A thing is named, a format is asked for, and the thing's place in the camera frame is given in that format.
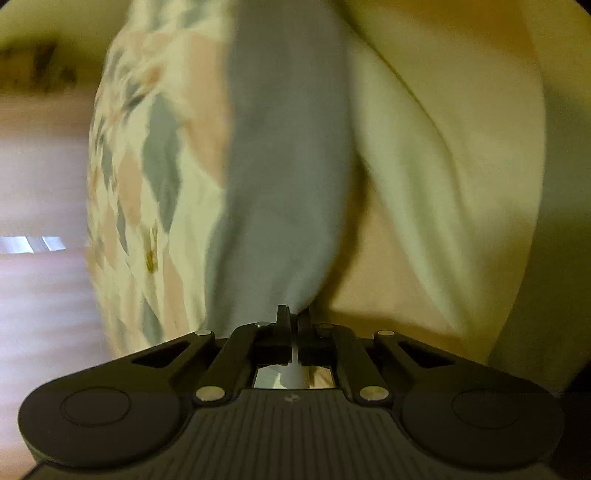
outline blurry fabric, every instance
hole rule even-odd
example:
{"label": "blurry fabric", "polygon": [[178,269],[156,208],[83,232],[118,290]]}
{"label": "blurry fabric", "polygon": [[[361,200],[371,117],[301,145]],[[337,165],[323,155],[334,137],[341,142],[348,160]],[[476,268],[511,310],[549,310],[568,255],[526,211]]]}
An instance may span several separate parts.
{"label": "blurry fabric", "polygon": [[243,0],[227,72],[232,142],[206,277],[206,326],[222,336],[318,295],[355,156],[346,32],[323,0]]}
{"label": "blurry fabric", "polygon": [[[327,239],[340,251],[318,263],[320,308],[358,335],[394,329],[562,390],[591,352],[589,17],[571,0],[333,6],[350,25],[361,163],[345,234]],[[120,354],[206,318],[208,247],[239,158],[226,88],[236,7],[137,0],[109,50],[89,267]]]}

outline diamond-patterned fabric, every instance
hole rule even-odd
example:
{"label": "diamond-patterned fabric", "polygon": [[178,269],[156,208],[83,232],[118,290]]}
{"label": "diamond-patterned fabric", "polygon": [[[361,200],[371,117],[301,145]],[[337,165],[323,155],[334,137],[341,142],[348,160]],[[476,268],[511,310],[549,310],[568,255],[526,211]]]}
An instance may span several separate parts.
{"label": "diamond-patterned fabric", "polygon": [[136,1],[109,49],[90,132],[87,257],[116,355],[204,320],[230,22],[226,0]]}

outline ribbed black surface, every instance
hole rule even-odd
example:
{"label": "ribbed black surface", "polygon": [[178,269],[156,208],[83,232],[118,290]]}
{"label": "ribbed black surface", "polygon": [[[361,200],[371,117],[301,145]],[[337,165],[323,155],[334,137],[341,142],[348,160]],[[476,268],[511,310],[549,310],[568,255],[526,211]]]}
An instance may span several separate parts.
{"label": "ribbed black surface", "polygon": [[197,411],[168,450],[118,471],[42,465],[28,480],[557,480],[538,465],[509,473],[451,468],[415,449],[389,413],[341,390],[245,390]]}

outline wall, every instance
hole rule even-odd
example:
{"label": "wall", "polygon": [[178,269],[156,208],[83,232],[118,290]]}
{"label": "wall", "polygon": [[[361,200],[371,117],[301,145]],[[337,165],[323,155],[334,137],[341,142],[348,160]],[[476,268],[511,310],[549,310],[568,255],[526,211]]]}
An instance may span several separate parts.
{"label": "wall", "polygon": [[130,0],[10,0],[0,10],[0,47],[14,39],[59,35],[100,60],[125,21]]}

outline wooden floor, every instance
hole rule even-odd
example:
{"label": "wooden floor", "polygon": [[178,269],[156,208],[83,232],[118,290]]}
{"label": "wooden floor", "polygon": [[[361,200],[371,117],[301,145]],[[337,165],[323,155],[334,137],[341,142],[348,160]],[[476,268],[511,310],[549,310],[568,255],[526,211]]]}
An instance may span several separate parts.
{"label": "wooden floor", "polygon": [[66,247],[0,255],[0,480],[34,464],[17,427],[25,396],[109,359],[82,250],[92,100],[0,99],[0,236],[59,236]]}

